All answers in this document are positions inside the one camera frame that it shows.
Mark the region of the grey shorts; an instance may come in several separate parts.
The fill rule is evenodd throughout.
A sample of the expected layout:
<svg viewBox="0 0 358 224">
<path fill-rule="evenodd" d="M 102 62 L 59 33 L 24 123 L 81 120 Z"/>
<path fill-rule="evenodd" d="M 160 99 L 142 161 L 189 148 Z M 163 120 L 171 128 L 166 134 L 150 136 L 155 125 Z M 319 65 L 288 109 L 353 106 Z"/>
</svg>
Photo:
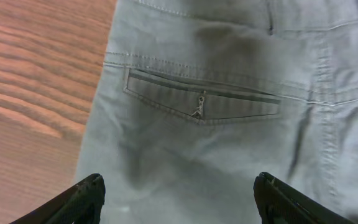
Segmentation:
<svg viewBox="0 0 358 224">
<path fill-rule="evenodd" d="M 122 0 L 76 178 L 102 223 L 260 223 L 269 172 L 358 223 L 358 0 Z"/>
</svg>

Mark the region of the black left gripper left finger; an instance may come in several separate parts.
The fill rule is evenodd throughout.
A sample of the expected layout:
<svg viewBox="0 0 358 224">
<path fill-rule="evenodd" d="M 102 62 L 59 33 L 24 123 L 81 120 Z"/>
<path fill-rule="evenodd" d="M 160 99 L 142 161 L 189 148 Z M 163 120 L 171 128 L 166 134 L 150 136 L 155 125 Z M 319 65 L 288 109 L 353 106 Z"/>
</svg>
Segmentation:
<svg viewBox="0 0 358 224">
<path fill-rule="evenodd" d="M 99 224 L 105 195 L 103 176 L 91 174 L 12 224 Z"/>
</svg>

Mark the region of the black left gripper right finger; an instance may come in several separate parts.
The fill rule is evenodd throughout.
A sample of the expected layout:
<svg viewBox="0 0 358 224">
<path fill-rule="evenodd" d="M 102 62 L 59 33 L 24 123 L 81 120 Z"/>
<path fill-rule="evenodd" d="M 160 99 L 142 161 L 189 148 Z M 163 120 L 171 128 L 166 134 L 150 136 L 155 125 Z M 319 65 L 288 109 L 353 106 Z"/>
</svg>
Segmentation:
<svg viewBox="0 0 358 224">
<path fill-rule="evenodd" d="M 268 172 L 255 178 L 253 190 L 262 224 L 354 224 Z"/>
</svg>

